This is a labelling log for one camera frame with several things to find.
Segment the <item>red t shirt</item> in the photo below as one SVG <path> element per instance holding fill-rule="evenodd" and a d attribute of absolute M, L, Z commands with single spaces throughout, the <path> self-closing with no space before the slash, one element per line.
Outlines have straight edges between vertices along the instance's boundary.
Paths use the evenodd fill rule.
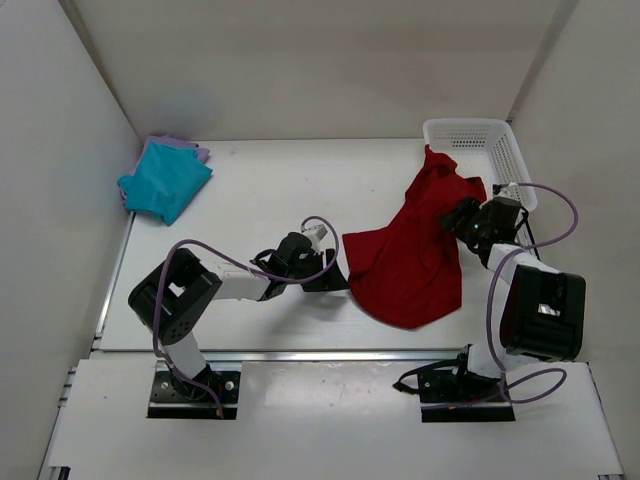
<path fill-rule="evenodd" d="M 445 153 L 425 147 L 422 168 L 391 222 L 342 236 L 348 283 L 374 319 L 412 330 L 462 305 L 462 271 L 455 235 L 441 224 L 465 199 L 487 200 L 479 177 L 463 178 Z"/>

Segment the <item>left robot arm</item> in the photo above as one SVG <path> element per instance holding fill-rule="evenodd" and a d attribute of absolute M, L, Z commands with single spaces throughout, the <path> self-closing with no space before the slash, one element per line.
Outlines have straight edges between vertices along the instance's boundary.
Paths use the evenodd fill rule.
<path fill-rule="evenodd" d="M 344 291 L 348 282 L 335 247 L 323 250 L 325 225 L 288 233 L 275 249 L 259 252 L 249 265 L 223 258 L 206 267 L 185 241 L 129 294 L 128 305 L 152 334 L 152 347 L 165 360 L 173 387 L 190 400 L 225 381 L 207 364 L 193 334 L 210 303 L 218 300 L 265 302 L 289 285 L 306 293 Z"/>

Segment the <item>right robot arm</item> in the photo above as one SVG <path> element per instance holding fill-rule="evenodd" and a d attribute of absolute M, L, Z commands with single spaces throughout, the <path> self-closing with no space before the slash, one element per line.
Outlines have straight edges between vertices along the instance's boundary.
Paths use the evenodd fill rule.
<path fill-rule="evenodd" d="M 485 342 L 462 354 L 465 370 L 479 377 L 498 379 L 536 361 L 571 361 L 582 348 L 586 281 L 544 264 L 516 241 L 527 216 L 508 197 L 484 203 L 467 197 L 441 219 L 493 273 L 487 305 L 499 283 L 508 287 L 500 314 L 487 316 Z"/>

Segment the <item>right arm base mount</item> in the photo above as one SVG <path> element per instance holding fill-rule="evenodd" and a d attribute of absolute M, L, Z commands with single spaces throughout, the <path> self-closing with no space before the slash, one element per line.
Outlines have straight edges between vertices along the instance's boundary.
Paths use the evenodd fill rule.
<path fill-rule="evenodd" d="M 499 380 L 469 372 L 465 353 L 409 370 L 392 387 L 419 397 L 425 424 L 515 420 L 513 407 L 500 394 Z"/>

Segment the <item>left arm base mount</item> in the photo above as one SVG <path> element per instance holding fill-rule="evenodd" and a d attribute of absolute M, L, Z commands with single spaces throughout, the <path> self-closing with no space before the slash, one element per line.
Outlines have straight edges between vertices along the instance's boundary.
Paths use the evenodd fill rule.
<path fill-rule="evenodd" d="M 172 420 L 235 420 L 241 383 L 238 365 L 214 367 L 207 380 L 221 409 L 201 388 L 177 379 L 164 364 L 157 364 L 151 384 L 147 417 Z"/>

